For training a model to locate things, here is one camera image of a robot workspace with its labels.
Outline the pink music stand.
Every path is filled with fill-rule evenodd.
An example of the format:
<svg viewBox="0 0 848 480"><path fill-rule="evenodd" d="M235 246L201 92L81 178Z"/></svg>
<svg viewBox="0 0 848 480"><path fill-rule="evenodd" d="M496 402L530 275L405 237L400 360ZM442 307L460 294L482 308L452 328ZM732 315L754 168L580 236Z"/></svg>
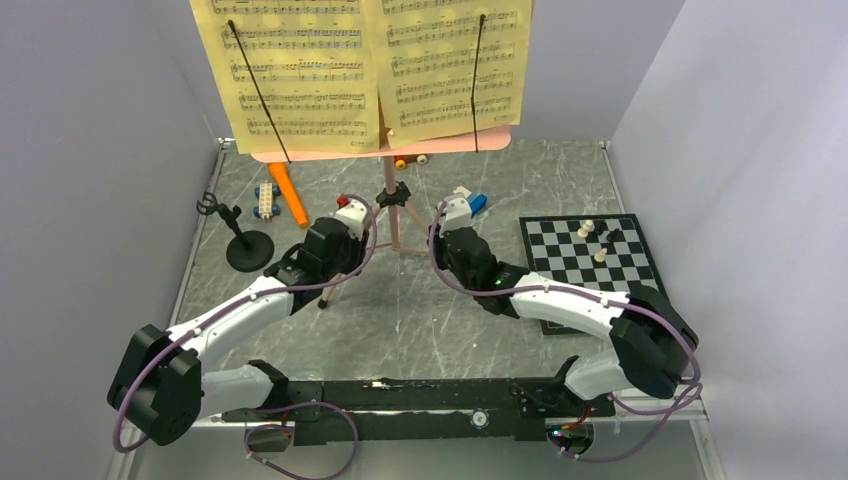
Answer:
<svg viewBox="0 0 848 480"><path fill-rule="evenodd" d="M288 156L282 151L278 152L262 152L253 153L252 157L262 163L284 163L286 159L293 162L306 162L318 160L335 160L344 158L368 158L379 157L383 164L383 183L384 189L389 196L395 196L398 191L398 179L396 177L397 169L394 165L395 156L412 155L412 154L442 154L442 153L479 153L480 151L496 151L502 150L509 145L511 141L511 128L502 126L485 130L478 130L474 133L462 134L450 137L441 137L431 140L418 141L408 144L403 147L391 148L389 146L379 147L376 151L367 153L333 153L324 151L290 151ZM419 254L424 255L425 250L407 248L402 245L402 237L400 230L400 212L405 211L422 229L427 233L428 227L425 225L423 217L415 210L415 208L406 202L405 205L390 205L388 207L389 224L390 224L390 241L388 243L378 244L378 248L389 247L391 250L402 254Z"/></svg>

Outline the black microphone stand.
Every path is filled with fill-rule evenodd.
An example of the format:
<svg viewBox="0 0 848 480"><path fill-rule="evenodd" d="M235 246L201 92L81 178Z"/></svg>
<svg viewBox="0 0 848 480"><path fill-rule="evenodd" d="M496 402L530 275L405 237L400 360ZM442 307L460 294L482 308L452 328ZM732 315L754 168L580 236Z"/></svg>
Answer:
<svg viewBox="0 0 848 480"><path fill-rule="evenodd" d="M238 272L256 272L265 267L273 258L274 241L258 230L244 231L238 222L242 209L219 202L214 193L206 191L196 202L196 209L203 216L217 214L233 233L234 238L226 248L226 261Z"/></svg>

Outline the orange toy microphone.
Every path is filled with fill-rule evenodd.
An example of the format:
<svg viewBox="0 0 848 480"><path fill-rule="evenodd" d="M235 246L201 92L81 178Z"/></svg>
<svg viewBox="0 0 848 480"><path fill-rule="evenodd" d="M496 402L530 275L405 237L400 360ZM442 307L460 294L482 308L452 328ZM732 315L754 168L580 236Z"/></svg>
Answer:
<svg viewBox="0 0 848 480"><path fill-rule="evenodd" d="M279 187L297 225L301 228L307 228L310 225L310 220L292 183L286 164L282 162L269 163L267 169Z"/></svg>

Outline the yellow sheet music page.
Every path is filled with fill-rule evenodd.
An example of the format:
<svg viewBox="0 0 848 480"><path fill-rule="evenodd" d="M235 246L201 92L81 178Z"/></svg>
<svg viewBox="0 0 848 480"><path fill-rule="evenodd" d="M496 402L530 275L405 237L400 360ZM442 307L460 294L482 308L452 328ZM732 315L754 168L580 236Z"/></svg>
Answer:
<svg viewBox="0 0 848 480"><path fill-rule="evenodd" d="M363 1L193 1L242 153L365 153L380 143Z"/></svg>
<svg viewBox="0 0 848 480"><path fill-rule="evenodd" d="M521 122L531 1L366 1L393 148Z"/></svg>

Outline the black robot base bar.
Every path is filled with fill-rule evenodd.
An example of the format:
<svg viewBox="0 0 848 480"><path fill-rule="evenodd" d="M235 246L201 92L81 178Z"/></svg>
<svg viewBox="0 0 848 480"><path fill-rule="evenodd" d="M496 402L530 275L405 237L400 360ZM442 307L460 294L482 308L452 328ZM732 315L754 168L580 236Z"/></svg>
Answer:
<svg viewBox="0 0 848 480"><path fill-rule="evenodd" d="M226 423L279 423L293 427L297 446L348 441L509 437L543 441L550 428L576 420L611 418L605 396L584 401L552 378L454 380L292 381L289 414L242 408Z"/></svg>

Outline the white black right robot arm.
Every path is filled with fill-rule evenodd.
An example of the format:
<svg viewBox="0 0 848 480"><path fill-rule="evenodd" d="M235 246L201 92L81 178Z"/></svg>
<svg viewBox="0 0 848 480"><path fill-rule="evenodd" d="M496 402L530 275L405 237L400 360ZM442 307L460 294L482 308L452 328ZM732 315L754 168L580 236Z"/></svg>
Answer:
<svg viewBox="0 0 848 480"><path fill-rule="evenodd" d="M599 354L567 361L557 374L551 398L564 415L630 388L669 399L686 372L692 374L690 383L700 379L698 338L655 288L604 292L554 281L498 260L470 227L435 226L428 246L437 275L485 311L549 321L608 343Z"/></svg>

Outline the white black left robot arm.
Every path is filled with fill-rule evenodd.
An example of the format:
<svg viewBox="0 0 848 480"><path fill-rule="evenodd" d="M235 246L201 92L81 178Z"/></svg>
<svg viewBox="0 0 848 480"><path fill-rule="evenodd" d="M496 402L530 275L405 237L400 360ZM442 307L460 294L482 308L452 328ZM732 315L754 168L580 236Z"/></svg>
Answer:
<svg viewBox="0 0 848 480"><path fill-rule="evenodd" d="M266 326L281 321L359 273L375 242L368 213L321 217L245 290L169 330L148 324L127 346L107 394L125 422L159 446L214 414L251 409L272 420L290 404L288 378L266 361L223 371L211 364Z"/></svg>

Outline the white blue toy block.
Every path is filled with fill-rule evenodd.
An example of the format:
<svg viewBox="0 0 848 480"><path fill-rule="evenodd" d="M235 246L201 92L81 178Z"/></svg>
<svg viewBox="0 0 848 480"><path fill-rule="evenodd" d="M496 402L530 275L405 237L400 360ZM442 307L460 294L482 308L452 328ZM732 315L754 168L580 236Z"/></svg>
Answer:
<svg viewBox="0 0 848 480"><path fill-rule="evenodd" d="M485 194L474 193L465 187L458 187L457 191L461 193L468 202L472 217L476 217L488 203L488 197Z"/></svg>

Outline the white blue toy car chassis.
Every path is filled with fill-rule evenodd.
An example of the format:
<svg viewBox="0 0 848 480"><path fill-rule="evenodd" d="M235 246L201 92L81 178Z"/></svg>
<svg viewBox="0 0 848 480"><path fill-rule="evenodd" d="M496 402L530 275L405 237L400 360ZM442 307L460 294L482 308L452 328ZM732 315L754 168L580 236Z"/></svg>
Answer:
<svg viewBox="0 0 848 480"><path fill-rule="evenodd" d="M281 195L279 187L270 181L259 184L254 189L257 204L253 208L253 214L257 219L270 221L280 214L280 207L276 199Z"/></svg>

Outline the colourful toy block vehicle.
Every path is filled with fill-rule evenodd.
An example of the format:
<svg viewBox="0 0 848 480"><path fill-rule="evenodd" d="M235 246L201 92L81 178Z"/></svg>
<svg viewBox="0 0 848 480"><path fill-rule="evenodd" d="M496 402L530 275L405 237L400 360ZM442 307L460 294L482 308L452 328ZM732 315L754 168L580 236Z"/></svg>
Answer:
<svg viewBox="0 0 848 480"><path fill-rule="evenodd" d="M393 160L394 167L398 170L404 170L413 164L424 165L428 162L429 156L426 154L396 155Z"/></svg>

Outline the white chess piece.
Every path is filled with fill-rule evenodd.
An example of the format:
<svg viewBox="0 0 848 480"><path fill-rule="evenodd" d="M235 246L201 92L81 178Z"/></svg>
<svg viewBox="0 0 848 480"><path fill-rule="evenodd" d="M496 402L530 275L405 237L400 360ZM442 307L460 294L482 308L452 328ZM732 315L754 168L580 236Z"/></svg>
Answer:
<svg viewBox="0 0 848 480"><path fill-rule="evenodd" d="M594 232L594 221L587 219L579 227L577 235L579 238L587 238Z"/></svg>
<svg viewBox="0 0 848 480"><path fill-rule="evenodd" d="M607 248L602 248L600 251L594 254L593 259L596 263L604 263L606 256L608 253Z"/></svg>

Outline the black chess piece left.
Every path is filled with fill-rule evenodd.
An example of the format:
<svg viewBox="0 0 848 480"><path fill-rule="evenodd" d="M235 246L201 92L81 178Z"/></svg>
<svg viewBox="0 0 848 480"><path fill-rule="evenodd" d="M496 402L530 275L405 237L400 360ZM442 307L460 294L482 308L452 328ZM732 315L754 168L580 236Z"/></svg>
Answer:
<svg viewBox="0 0 848 480"><path fill-rule="evenodd" d="M606 231L606 222L603 220L595 221L593 224L593 229L591 232L591 237L595 240L601 238L602 234Z"/></svg>

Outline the black chess piece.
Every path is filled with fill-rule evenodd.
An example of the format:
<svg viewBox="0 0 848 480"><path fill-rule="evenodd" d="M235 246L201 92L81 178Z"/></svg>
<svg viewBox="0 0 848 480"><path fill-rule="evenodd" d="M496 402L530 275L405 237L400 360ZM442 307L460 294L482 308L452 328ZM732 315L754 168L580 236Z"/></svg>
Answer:
<svg viewBox="0 0 848 480"><path fill-rule="evenodd" d="M624 232L620 228L616 228L614 230L609 231L604 237L604 241L607 243L614 243L616 241L624 240Z"/></svg>
<svg viewBox="0 0 848 480"><path fill-rule="evenodd" d="M591 237L595 240L601 238L602 234L606 231L606 222L603 220L595 221L593 224L593 229L591 232Z"/></svg>

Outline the black white chessboard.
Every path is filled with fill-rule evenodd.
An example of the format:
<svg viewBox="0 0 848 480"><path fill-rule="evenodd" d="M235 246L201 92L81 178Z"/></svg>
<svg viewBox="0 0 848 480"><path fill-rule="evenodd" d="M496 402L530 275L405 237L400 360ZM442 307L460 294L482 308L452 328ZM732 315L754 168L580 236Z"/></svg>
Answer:
<svg viewBox="0 0 848 480"><path fill-rule="evenodd" d="M580 228L592 222L587 236ZM636 215L536 216L519 219L528 268L588 289L667 291Z"/></svg>

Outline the black chess piece right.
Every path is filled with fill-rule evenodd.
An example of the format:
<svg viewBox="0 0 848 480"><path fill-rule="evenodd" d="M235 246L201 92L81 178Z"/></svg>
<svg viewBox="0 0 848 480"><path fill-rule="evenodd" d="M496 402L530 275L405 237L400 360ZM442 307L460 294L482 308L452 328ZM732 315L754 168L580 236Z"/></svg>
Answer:
<svg viewBox="0 0 848 480"><path fill-rule="evenodd" d="M624 232L620 228L616 228L614 230L609 231L604 237L604 241L607 243L614 243L616 241L624 240Z"/></svg>

